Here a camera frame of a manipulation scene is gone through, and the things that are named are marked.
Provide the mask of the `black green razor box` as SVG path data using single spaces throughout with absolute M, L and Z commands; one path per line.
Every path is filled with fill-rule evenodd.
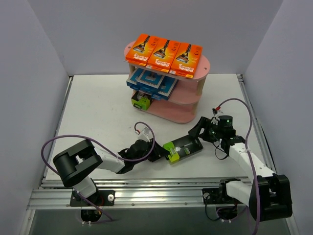
M 170 164 L 177 163 L 203 150 L 200 140 L 190 135 L 167 142 L 162 147 L 169 152 L 165 158 Z
M 131 98 L 131 102 L 135 108 L 147 111 L 151 106 L 153 99 L 149 94 L 136 91 Z

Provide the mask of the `blue razor box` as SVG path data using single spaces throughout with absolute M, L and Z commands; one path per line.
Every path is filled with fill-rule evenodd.
M 161 100 L 161 99 L 168 100 L 177 82 L 178 82 L 177 79 L 165 76 L 157 93 L 152 94 L 151 97 L 157 100 Z
M 153 71 L 144 70 L 139 76 L 136 83 L 141 87 L 146 89 L 148 92 L 157 93 L 165 75 L 158 74 Z
M 137 84 L 138 78 L 143 73 L 143 69 L 136 68 L 130 75 L 129 78 L 126 81 L 127 86 L 129 86 L 133 90 L 140 90 L 140 86 Z

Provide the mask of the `small orange razor box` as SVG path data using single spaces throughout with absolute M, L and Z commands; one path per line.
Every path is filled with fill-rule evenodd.
M 181 43 L 171 64 L 169 73 L 191 79 L 194 77 L 202 53 L 202 47 Z

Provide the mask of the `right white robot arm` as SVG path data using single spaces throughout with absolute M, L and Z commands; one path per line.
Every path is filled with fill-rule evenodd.
M 192 137 L 218 143 L 226 157 L 234 160 L 244 171 L 251 184 L 230 178 L 220 181 L 217 198 L 227 203 L 236 200 L 245 204 L 255 221 L 268 221 L 291 217 L 292 199 L 290 181 L 268 168 L 248 147 L 247 139 L 237 135 L 233 117 L 201 117 L 189 130 Z

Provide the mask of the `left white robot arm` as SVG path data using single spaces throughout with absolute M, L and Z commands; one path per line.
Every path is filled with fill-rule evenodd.
M 89 175 L 95 169 L 125 174 L 140 162 L 155 162 L 160 158 L 167 158 L 169 154 L 168 150 L 153 142 L 153 139 L 138 139 L 129 148 L 118 152 L 117 157 L 107 155 L 90 140 L 83 140 L 56 155 L 53 162 L 64 186 L 73 188 L 87 205 L 94 205 L 100 193 Z

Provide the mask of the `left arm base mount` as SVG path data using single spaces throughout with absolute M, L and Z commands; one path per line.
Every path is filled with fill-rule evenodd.
M 103 207 L 114 205 L 114 190 L 98 190 L 90 197 L 83 199 L 75 190 L 72 191 L 70 203 L 71 207 L 92 207 L 92 209 L 81 209 L 79 218 L 82 222 L 89 224 L 113 222 L 114 219 L 106 212 L 103 213 Z

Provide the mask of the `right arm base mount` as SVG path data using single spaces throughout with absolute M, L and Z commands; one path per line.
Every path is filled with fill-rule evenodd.
M 221 196 L 217 188 L 203 188 L 201 192 L 205 215 L 212 222 L 221 221 L 231 223 L 245 212 L 245 208 L 242 211 L 238 209 L 238 205 L 241 203 L 240 201 L 228 196 Z M 209 205 L 216 206 L 215 218 L 211 218 L 208 214 L 207 208 Z

